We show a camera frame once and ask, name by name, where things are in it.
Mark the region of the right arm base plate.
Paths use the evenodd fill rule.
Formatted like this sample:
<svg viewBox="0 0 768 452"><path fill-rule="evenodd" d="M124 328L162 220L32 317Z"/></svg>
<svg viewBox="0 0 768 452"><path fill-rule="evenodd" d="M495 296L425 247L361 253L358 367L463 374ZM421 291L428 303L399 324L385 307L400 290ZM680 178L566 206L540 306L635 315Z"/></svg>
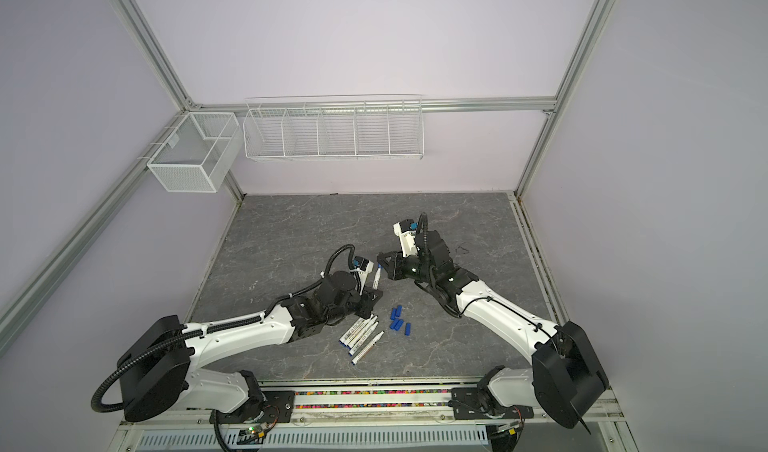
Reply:
<svg viewBox="0 0 768 452"><path fill-rule="evenodd" d="M477 387L455 387L450 390L449 406L457 420L481 419L531 419L534 410L530 406L503 406L489 392Z"/></svg>

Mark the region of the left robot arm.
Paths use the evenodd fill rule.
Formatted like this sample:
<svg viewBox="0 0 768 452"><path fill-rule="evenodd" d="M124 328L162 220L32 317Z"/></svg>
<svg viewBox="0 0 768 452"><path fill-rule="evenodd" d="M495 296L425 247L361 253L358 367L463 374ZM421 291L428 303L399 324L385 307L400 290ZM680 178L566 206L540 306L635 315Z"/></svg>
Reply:
<svg viewBox="0 0 768 452"><path fill-rule="evenodd" d="M120 411L132 423L177 409L208 410L226 423L255 422L273 406L255 374L218 372L211 364L311 337L350 315L368 319L382 296L360 273L338 270L275 298L260 312L212 322L162 317L118 360L90 407L97 413Z"/></svg>

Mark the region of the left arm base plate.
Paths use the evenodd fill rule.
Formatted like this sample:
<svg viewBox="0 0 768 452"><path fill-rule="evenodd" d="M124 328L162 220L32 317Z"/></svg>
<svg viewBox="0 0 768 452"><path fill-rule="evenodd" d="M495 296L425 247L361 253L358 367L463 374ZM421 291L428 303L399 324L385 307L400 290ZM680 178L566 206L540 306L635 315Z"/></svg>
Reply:
<svg viewBox="0 0 768 452"><path fill-rule="evenodd" d="M262 399L248 399L234 412L219 413L218 423L287 423L291 420L295 398L294 390L268 390L263 393Z"/></svg>

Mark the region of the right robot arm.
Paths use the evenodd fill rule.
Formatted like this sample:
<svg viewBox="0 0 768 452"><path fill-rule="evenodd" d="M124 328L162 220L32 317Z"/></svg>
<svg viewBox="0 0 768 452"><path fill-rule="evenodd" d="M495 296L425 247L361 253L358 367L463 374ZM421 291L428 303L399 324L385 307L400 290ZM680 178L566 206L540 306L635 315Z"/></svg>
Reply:
<svg viewBox="0 0 768 452"><path fill-rule="evenodd" d="M528 362L517 373L501 365L477 383L474 414L500 418L516 406L540 406L572 429L607 390L609 380L582 327L544 319L495 292L457 265L436 230L411 220L394 225L397 251L381 252L378 263L391 280L409 279L454 318L471 318L513 346Z"/></svg>

